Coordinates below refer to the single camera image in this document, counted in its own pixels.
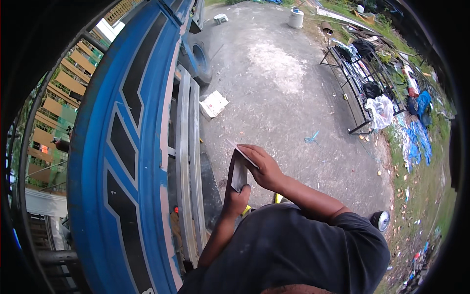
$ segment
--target concrete ground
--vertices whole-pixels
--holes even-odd
[[[212,17],[225,13],[228,22]],[[341,88],[323,58],[319,41],[287,26],[289,9],[241,2],[206,8],[201,36],[210,46],[213,80],[202,94],[219,91],[229,104],[210,122],[201,116],[202,151],[217,182],[226,179],[233,148],[226,139],[262,146],[281,170],[327,193],[360,215],[390,206],[387,146],[351,136],[354,120]],[[305,137],[319,130],[318,144]],[[249,204],[272,203],[273,193],[252,185]],[[224,187],[219,187],[223,199]]]

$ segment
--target blue vehicle body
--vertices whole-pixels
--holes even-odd
[[[145,4],[111,44],[80,106],[67,202],[94,293],[176,293],[182,284],[166,154],[173,75],[193,4]]]

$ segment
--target black t-shirt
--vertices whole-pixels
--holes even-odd
[[[355,213],[328,225],[294,204],[255,210],[206,268],[190,272],[179,294],[259,294],[272,287],[311,285],[333,293],[373,293],[390,252],[378,229]]]

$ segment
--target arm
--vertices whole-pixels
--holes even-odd
[[[245,210],[246,205],[248,204],[251,187],[249,185],[245,185],[242,188],[240,194],[232,188],[232,174],[234,170],[235,158],[237,156],[241,155],[238,153],[238,151],[234,151],[232,160],[230,162],[230,167],[228,169],[228,181],[227,188],[225,190],[222,213],[217,220],[209,241],[207,241],[207,244],[201,253],[199,262],[197,263],[198,267],[209,266],[224,250],[233,237],[235,219]]]
[[[312,218],[330,223],[343,212],[350,212],[337,199],[284,175],[276,161],[263,148],[245,144],[239,144],[238,148],[259,166],[258,169],[251,164],[246,165],[261,187],[283,195]]]

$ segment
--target white box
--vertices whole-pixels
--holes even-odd
[[[221,13],[221,14],[217,14],[216,16],[214,16],[214,22],[216,24],[221,24],[221,23],[224,23],[224,22],[228,22],[228,17],[227,15]]]
[[[211,120],[221,113],[227,104],[228,101],[218,91],[214,91],[204,101],[199,102],[199,110],[207,120]]]

